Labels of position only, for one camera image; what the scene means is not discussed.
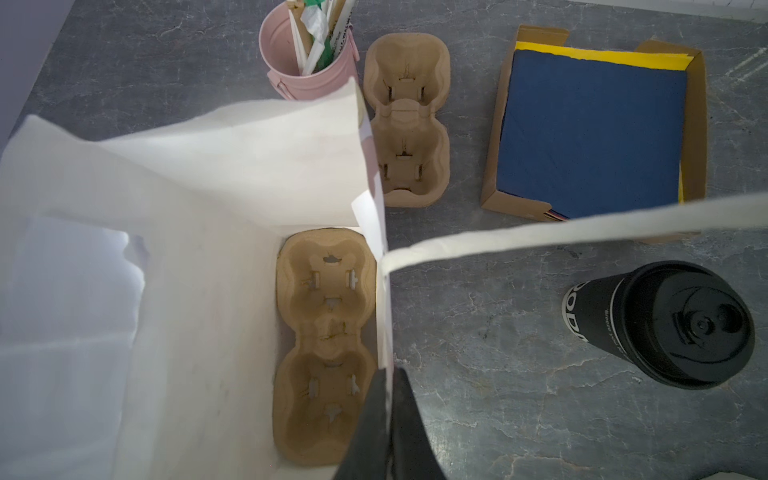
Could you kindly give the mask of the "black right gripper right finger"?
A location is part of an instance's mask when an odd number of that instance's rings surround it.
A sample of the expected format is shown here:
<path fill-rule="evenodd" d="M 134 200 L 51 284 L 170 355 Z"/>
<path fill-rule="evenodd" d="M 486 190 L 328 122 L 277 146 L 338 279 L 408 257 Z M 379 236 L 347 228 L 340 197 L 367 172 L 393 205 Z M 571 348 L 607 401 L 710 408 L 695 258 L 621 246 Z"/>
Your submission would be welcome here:
<path fill-rule="evenodd" d="M 393 376 L 391 421 L 392 478 L 445 480 L 431 448 L 407 372 Z"/>

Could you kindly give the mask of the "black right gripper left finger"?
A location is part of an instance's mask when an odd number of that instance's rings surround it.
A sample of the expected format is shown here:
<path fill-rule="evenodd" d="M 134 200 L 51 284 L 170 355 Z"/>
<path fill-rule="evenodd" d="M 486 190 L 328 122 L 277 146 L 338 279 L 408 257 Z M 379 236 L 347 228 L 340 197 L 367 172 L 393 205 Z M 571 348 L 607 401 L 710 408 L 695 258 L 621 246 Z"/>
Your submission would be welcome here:
<path fill-rule="evenodd" d="M 356 430 L 334 480 L 384 480 L 390 446 L 387 377 L 384 369 L 372 377 Z"/>

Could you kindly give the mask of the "single pulp cup carrier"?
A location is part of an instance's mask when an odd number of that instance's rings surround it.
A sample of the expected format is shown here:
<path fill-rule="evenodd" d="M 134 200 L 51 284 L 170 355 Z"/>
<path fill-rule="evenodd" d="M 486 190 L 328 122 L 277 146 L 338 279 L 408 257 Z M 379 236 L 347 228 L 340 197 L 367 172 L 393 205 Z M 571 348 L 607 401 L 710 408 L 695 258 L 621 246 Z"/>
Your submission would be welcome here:
<path fill-rule="evenodd" d="M 376 261 L 350 229 L 297 233 L 276 265 L 276 303 L 295 345 L 278 367 L 273 436 L 279 452 L 305 466 L 343 459 L 377 362 L 361 332 L 375 310 Z"/>

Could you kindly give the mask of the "black paper coffee cup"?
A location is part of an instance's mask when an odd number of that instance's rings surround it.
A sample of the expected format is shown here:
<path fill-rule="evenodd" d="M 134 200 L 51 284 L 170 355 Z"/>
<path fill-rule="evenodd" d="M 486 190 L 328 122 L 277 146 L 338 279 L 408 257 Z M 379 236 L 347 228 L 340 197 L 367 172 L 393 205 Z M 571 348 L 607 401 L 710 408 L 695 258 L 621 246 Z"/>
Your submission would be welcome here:
<path fill-rule="evenodd" d="M 614 303 L 626 274 L 579 283 L 564 295 L 561 313 L 578 339 L 629 361 L 615 325 Z"/>

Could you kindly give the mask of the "white cartoon gift bag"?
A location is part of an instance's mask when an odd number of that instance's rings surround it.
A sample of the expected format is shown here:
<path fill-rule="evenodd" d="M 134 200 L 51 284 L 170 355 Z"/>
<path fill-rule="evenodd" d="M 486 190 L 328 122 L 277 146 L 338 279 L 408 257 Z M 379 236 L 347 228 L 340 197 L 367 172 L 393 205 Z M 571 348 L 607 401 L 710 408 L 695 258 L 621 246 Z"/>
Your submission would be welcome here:
<path fill-rule="evenodd" d="M 272 434 L 276 257 L 302 230 L 363 235 L 391 368 L 394 271 L 767 223 L 755 193 L 390 250 L 371 142 L 354 83 L 99 142 L 26 118 L 1 159 L 2 477 L 332 478 Z"/>

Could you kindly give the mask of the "black coffee cup lid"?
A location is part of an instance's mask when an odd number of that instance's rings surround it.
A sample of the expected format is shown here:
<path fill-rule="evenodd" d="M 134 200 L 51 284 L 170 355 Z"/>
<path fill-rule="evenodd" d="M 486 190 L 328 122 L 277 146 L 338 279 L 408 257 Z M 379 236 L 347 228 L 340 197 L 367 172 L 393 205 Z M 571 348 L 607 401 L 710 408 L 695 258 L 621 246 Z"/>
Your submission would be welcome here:
<path fill-rule="evenodd" d="M 629 359 L 652 379 L 681 389 L 725 383 L 754 351 L 754 322 L 739 294 L 691 263 L 657 262 L 631 272 L 615 320 Z"/>

